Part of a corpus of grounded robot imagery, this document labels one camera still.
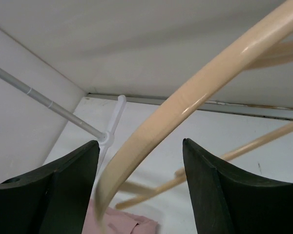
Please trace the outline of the pink trousers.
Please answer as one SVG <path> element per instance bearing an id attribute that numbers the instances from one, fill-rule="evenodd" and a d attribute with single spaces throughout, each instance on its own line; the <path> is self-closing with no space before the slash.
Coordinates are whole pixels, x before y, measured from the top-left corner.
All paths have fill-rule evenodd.
<path id="1" fill-rule="evenodd" d="M 104 214 L 107 234 L 155 234 L 158 223 L 145 216 L 139 216 L 108 208 Z M 94 200 L 89 201 L 82 234 L 99 234 L 100 228 L 95 220 Z"/>

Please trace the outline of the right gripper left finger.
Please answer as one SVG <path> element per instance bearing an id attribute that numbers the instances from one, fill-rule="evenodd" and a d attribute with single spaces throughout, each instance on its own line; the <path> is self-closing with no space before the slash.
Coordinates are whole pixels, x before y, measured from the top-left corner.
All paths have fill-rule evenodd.
<path id="1" fill-rule="evenodd" d="M 91 140 L 0 183 L 0 234 L 80 234 L 99 153 L 98 142 Z"/>

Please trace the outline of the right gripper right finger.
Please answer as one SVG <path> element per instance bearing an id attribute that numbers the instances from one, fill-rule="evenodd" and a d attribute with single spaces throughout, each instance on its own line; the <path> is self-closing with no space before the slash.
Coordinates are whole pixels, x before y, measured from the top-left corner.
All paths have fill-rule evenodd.
<path id="1" fill-rule="evenodd" d="M 183 160 L 200 234 L 293 234 L 293 183 L 240 169 L 193 140 Z"/>

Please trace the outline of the beige wooden hanger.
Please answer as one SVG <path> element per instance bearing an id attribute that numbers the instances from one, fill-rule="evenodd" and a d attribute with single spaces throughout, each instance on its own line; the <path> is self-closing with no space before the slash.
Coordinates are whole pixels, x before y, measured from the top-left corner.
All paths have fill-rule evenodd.
<path id="1" fill-rule="evenodd" d="M 293 0 L 287 0 L 201 68 L 150 115 L 103 170 L 94 193 L 97 222 L 120 186 L 176 127 L 224 85 L 293 32 Z"/>

